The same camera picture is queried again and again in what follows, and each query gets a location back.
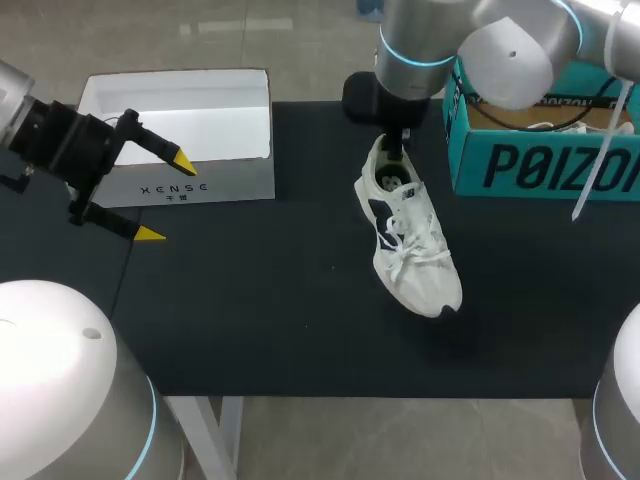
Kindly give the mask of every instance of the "white cable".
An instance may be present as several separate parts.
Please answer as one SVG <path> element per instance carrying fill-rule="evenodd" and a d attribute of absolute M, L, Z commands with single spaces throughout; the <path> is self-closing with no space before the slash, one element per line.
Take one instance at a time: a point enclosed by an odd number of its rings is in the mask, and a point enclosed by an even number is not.
<path fill-rule="evenodd" d="M 613 110 L 613 115 L 611 116 L 611 120 L 609 120 L 609 128 L 607 128 L 607 133 L 604 136 L 604 140 L 602 142 L 602 146 L 600 147 L 600 152 L 596 157 L 596 161 L 591 168 L 591 173 L 589 173 L 589 178 L 587 179 L 587 183 L 585 183 L 582 192 L 580 193 L 580 198 L 578 199 L 578 203 L 573 209 L 573 213 L 571 214 L 571 219 L 573 221 L 578 218 L 580 212 L 582 211 L 582 207 L 584 207 L 584 203 L 587 201 L 587 197 L 589 193 L 591 193 L 591 188 L 593 187 L 593 183 L 595 182 L 596 177 L 598 176 L 598 172 L 600 171 L 600 167 L 602 166 L 602 162 L 604 161 L 604 157 L 609 150 L 609 145 L 611 145 L 611 139 L 616 132 L 616 127 L 618 125 L 618 121 L 620 120 L 620 115 L 622 114 L 622 109 L 624 108 L 624 101 L 627 99 L 627 95 L 629 94 L 629 90 L 631 89 L 633 82 L 629 80 L 621 80 L 622 82 L 622 90 L 620 91 L 620 96 L 618 97 L 618 103 L 616 104 L 616 108 Z"/>

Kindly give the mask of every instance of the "xense logo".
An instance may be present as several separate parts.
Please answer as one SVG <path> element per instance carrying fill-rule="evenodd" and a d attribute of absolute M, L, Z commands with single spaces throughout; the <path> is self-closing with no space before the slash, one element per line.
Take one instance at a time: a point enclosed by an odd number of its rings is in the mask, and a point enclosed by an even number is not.
<path fill-rule="evenodd" d="M 556 161 L 553 150 L 544 145 L 532 147 L 521 156 L 515 145 L 496 144 L 491 152 L 483 186 L 491 188 L 497 175 L 509 172 L 510 177 L 516 174 L 515 183 L 523 189 L 541 187 L 547 190 L 579 191 L 584 184 L 577 179 L 582 176 L 586 180 L 599 151 L 595 147 L 564 147 Z M 629 150 L 615 148 L 607 152 L 593 189 L 606 192 L 621 187 L 620 191 L 627 193 L 633 188 L 638 173 L 640 155 L 632 164 Z"/>
<path fill-rule="evenodd" d="M 142 192 L 143 195 L 151 195 L 152 191 L 155 191 L 157 193 L 178 193 L 180 192 L 182 188 L 183 192 L 193 192 L 194 190 L 207 190 L 207 184 L 206 183 L 201 183 L 200 185 L 183 185 L 182 187 L 180 187 L 179 185 L 169 185 L 168 188 L 165 187 L 164 185 L 160 185 L 158 187 L 140 187 L 140 191 Z"/>

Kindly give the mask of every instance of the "metal frame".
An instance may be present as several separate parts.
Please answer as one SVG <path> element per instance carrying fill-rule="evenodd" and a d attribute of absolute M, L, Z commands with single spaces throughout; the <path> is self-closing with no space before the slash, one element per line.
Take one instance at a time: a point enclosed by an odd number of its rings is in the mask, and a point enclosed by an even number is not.
<path fill-rule="evenodd" d="M 244 397 L 223 397 L 220 422 L 209 397 L 167 397 L 205 480 L 237 480 Z"/>

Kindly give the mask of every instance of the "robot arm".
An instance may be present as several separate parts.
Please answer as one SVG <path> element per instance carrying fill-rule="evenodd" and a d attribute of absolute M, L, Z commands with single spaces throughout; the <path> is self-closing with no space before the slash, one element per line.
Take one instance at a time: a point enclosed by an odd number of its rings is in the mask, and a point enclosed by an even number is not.
<path fill-rule="evenodd" d="M 458 56 L 476 92 L 506 109 L 537 103 L 572 59 L 640 81 L 640 0 L 388 0 L 385 9 L 375 75 L 349 77 L 343 107 L 384 129 L 390 158 Z"/>
<path fill-rule="evenodd" d="M 163 239 L 91 199 L 127 141 L 186 175 L 196 175 L 180 147 L 143 128 L 133 110 L 127 110 L 112 127 L 61 103 L 40 102 L 30 95 L 33 85 L 28 75 L 0 60 L 0 144 L 27 164 L 19 178 L 0 175 L 0 184 L 23 193 L 34 171 L 44 170 L 73 190 L 72 223 L 91 222 L 132 240 Z"/>

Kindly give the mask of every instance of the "white sneaker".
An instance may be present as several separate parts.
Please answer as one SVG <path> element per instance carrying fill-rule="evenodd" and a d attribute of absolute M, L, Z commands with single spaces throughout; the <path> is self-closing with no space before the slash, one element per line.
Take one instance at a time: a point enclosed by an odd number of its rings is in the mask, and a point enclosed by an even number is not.
<path fill-rule="evenodd" d="M 424 183 L 407 153 L 387 158 L 380 136 L 355 183 L 365 215 L 377 231 L 373 267 L 384 286 L 406 308 L 437 317 L 458 310 L 462 286 Z"/>

